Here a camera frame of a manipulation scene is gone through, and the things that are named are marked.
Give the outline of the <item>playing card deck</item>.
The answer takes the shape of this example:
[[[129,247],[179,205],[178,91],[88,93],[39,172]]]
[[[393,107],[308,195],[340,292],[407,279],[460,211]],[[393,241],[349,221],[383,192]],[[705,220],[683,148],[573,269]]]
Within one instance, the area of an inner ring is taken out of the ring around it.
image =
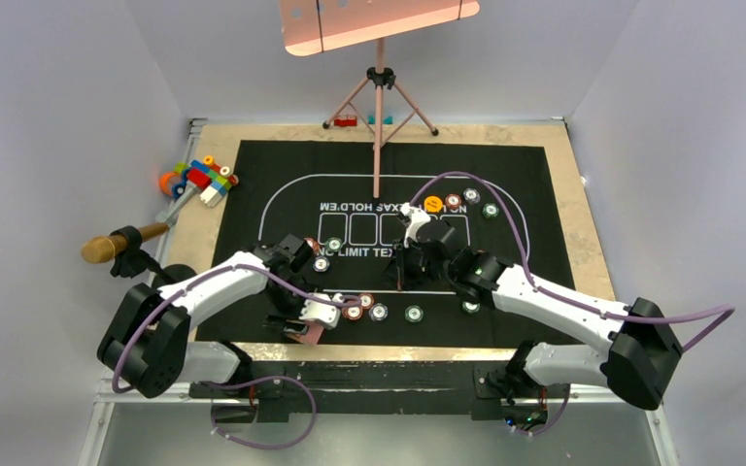
[[[283,330],[288,338],[307,346],[315,346],[323,331],[324,328],[315,322],[289,323]]]

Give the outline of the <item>red poker chip stack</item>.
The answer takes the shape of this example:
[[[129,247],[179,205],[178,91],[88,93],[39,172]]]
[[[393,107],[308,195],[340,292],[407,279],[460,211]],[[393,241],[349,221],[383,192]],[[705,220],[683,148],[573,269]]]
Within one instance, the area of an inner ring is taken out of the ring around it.
[[[364,308],[361,306],[351,306],[342,310],[343,318],[350,321],[357,321],[364,317]]]

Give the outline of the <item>yellow big blind button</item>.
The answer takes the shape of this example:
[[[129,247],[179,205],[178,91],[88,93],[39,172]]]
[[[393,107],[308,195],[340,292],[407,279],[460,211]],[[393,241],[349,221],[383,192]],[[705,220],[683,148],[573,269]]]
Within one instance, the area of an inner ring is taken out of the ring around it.
[[[446,205],[442,198],[435,195],[430,195],[425,197],[425,199],[423,200],[423,207],[424,210],[429,214],[438,214],[444,210]]]

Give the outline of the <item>blue poker chip stack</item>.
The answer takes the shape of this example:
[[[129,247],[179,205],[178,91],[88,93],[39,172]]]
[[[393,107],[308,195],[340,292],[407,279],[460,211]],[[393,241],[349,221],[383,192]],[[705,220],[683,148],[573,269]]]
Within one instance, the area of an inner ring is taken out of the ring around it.
[[[373,321],[382,321],[389,316],[389,308],[382,303],[377,303],[368,310],[368,316]]]

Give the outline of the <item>green poker chip stack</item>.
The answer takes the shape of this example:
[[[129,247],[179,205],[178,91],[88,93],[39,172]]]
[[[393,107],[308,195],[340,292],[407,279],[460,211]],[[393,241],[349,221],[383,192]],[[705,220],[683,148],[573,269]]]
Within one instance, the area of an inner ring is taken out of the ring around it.
[[[419,306],[409,306],[404,312],[405,319],[411,323],[418,323],[424,318],[424,310]]]

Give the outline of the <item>single red poker chip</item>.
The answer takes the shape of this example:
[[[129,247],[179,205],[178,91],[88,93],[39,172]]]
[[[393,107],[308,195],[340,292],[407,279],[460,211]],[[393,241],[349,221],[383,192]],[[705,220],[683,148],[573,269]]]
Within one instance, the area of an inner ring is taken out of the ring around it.
[[[321,245],[319,244],[319,242],[316,239],[307,237],[307,238],[305,238],[305,242],[312,249],[312,251],[314,252],[314,255],[321,255],[322,254],[321,253]]]

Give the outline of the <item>single green poker chip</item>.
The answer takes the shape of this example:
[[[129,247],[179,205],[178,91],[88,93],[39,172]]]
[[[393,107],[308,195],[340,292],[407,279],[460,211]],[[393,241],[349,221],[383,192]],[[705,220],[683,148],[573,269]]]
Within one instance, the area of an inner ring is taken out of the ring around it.
[[[325,242],[324,246],[327,251],[336,253],[339,252],[343,247],[343,241],[341,238],[331,237]]]

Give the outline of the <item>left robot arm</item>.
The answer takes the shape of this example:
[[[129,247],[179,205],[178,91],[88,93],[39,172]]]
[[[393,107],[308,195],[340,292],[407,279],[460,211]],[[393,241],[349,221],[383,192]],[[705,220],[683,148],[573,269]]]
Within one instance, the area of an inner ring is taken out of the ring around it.
[[[291,324],[293,335],[317,341],[360,299],[307,284],[300,271],[314,257],[305,240],[288,235],[274,245],[237,251],[183,281],[130,288],[97,351],[113,372],[113,392],[155,398],[174,383],[203,383],[228,397],[245,393],[254,383],[252,358],[232,343],[193,342],[190,333],[229,306],[264,294],[274,319]]]

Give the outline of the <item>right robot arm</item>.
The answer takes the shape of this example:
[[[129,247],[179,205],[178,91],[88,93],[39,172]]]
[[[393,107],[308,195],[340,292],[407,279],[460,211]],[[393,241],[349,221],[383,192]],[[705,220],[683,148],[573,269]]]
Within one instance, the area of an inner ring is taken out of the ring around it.
[[[395,216],[405,227],[391,260],[401,288],[445,283],[464,308],[522,316],[574,339],[572,345],[519,343],[494,382],[508,400],[582,384],[605,387],[645,411],[660,406],[684,350],[658,305],[594,298],[537,278],[474,250],[449,222],[408,203]]]

